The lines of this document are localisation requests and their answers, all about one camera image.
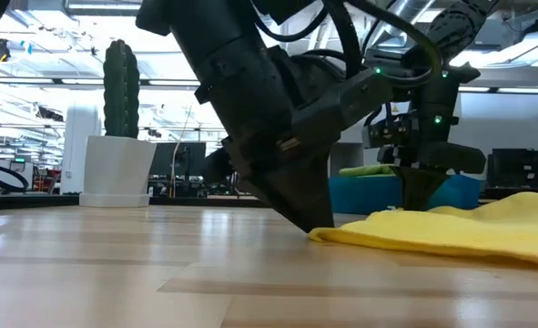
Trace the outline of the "black computer monitor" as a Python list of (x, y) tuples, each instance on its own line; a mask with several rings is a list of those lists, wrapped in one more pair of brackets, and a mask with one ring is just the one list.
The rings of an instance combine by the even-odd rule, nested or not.
[(206, 144), (202, 142), (157, 143), (156, 152), (149, 170), (150, 175), (183, 177), (201, 176), (206, 156)]

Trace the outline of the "white column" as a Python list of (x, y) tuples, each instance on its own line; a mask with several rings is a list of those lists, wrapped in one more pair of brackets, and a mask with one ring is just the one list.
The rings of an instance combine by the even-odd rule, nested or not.
[(86, 144), (89, 136), (101, 133), (98, 106), (74, 102), (66, 112), (66, 134), (61, 169), (62, 194), (80, 193), (84, 189)]

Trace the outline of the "black cabinet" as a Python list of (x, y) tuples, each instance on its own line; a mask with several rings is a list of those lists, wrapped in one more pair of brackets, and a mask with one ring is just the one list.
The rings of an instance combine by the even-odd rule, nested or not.
[(483, 196), (500, 200), (526, 191), (538, 192), (538, 149), (493, 149)]

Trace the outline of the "white hexagonal plant pot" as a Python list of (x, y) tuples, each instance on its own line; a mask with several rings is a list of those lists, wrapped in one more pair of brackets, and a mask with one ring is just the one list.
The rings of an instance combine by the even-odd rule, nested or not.
[(90, 136), (79, 204), (94, 208), (142, 208), (156, 145), (136, 138)]

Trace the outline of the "green microfiber towel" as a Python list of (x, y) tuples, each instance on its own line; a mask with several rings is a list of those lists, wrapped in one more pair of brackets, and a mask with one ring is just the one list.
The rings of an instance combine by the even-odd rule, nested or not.
[(394, 176), (391, 166), (387, 164), (344, 168), (339, 170), (339, 174), (342, 177)]

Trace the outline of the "yellow microfiber towel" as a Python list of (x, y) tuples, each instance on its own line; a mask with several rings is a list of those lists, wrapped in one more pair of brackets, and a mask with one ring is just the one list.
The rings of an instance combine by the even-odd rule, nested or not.
[(520, 192), (473, 210), (384, 210), (309, 238), (390, 251), (498, 257), (538, 264), (538, 193)]

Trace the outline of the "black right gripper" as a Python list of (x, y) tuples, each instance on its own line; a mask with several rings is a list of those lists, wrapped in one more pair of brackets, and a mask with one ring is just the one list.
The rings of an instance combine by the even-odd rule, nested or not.
[(409, 114), (419, 120), (419, 134), (411, 146), (387, 145), (380, 148), (378, 161), (392, 164), (401, 180), (401, 200), (405, 210), (425, 210), (435, 191), (448, 179), (445, 171), (416, 168), (453, 169), (480, 174), (486, 157), (479, 150), (449, 141), (451, 127), (459, 124), (454, 108), (459, 86), (481, 73), (472, 67), (449, 68), (440, 77), (412, 91)]

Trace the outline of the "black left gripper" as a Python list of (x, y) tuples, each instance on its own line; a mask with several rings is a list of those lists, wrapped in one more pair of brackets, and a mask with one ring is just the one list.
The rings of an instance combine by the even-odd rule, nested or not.
[[(222, 148), (202, 162), (206, 184), (232, 175), (239, 157), (274, 163), (272, 151), (290, 130), (292, 113), (341, 81), (341, 69), (322, 57), (236, 43), (196, 65), (195, 73), (198, 102), (209, 103), (228, 132)], [(306, 233), (333, 228), (328, 159), (321, 152), (253, 170), (241, 186)]]

